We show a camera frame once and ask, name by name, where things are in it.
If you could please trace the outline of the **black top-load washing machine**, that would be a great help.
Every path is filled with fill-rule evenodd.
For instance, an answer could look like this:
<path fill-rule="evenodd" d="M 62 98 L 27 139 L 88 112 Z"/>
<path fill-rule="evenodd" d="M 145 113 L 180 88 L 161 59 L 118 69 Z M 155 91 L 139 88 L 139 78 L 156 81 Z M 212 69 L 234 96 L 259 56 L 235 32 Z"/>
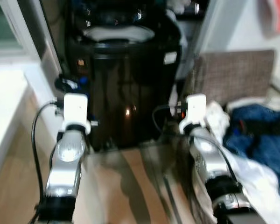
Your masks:
<path fill-rule="evenodd" d="M 67 77 L 87 78 L 89 141 L 96 151 L 136 147 L 155 140 L 155 107 L 168 102 L 181 57 L 182 35 L 168 15 L 167 0 L 68 0 L 65 8 Z M 146 42 L 96 42 L 83 35 L 93 27 L 143 26 Z M 176 51 L 173 64 L 164 54 Z"/>

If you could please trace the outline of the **white laundry inside washer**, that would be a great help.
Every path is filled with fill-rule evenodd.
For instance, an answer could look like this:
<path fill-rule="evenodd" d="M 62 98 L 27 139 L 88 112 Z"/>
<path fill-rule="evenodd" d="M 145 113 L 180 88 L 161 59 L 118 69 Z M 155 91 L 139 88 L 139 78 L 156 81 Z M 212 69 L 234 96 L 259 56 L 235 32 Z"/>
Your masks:
<path fill-rule="evenodd" d="M 93 27 L 83 31 L 83 35 L 96 42 L 124 40 L 128 42 L 146 42 L 155 33 L 143 26 Z"/>

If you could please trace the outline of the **black garment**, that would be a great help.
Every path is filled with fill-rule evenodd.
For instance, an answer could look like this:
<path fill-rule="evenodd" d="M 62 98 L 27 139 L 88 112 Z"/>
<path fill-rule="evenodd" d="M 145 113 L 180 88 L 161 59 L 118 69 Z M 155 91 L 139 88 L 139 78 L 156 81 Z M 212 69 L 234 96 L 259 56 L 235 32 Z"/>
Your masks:
<path fill-rule="evenodd" d="M 232 131 L 243 136 L 280 136 L 280 119 L 274 121 L 238 120 L 234 122 Z"/>

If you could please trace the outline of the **blue denim jeans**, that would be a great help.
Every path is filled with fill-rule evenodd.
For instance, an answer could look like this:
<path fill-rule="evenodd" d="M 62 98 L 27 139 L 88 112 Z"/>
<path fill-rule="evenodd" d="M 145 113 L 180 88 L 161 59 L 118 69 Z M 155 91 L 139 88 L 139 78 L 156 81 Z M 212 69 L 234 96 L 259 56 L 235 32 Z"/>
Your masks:
<path fill-rule="evenodd" d="M 238 156 L 254 160 L 272 169 L 277 176 L 280 193 L 280 136 L 243 136 L 232 131 L 234 122 L 238 120 L 278 120 L 280 110 L 251 104 L 232 109 L 230 118 L 230 126 L 223 138 L 224 147 Z"/>

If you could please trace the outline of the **white sticker on washer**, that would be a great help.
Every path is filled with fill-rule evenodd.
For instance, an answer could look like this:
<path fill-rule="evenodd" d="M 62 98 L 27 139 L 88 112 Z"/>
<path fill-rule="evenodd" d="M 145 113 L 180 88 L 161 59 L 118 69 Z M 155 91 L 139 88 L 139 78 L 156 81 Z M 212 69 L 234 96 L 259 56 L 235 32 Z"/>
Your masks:
<path fill-rule="evenodd" d="M 167 52 L 164 54 L 163 64 L 173 64 L 176 62 L 178 53 L 176 51 Z"/>

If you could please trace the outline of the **white cloth garment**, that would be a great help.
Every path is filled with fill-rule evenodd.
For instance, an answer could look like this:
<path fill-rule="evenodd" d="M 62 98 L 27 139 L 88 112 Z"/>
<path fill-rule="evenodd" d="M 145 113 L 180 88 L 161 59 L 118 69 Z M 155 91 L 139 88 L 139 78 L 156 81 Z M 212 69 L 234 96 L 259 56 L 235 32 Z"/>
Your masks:
<path fill-rule="evenodd" d="M 206 105 L 205 121 L 218 143 L 223 143 L 224 132 L 230 126 L 230 117 L 218 102 Z M 243 185 L 243 192 L 265 224 L 280 224 L 279 182 L 273 170 L 254 160 L 243 158 L 226 147 L 223 153 L 231 169 Z"/>

